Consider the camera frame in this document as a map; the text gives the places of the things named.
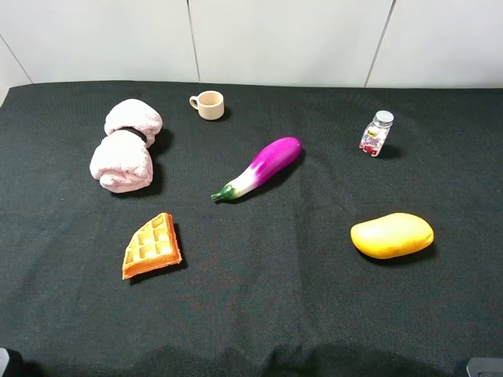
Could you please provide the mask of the grey robot base left corner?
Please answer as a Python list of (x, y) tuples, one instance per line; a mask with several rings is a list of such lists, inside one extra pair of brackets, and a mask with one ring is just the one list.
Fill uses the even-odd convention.
[(4, 348), (0, 348), (0, 377), (6, 377), (8, 375), (9, 362), (9, 351)]

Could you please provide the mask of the grey robot base right corner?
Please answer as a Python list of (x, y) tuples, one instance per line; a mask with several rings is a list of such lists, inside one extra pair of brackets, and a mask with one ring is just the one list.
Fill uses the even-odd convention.
[(473, 357), (466, 365), (468, 377), (503, 377), (503, 359)]

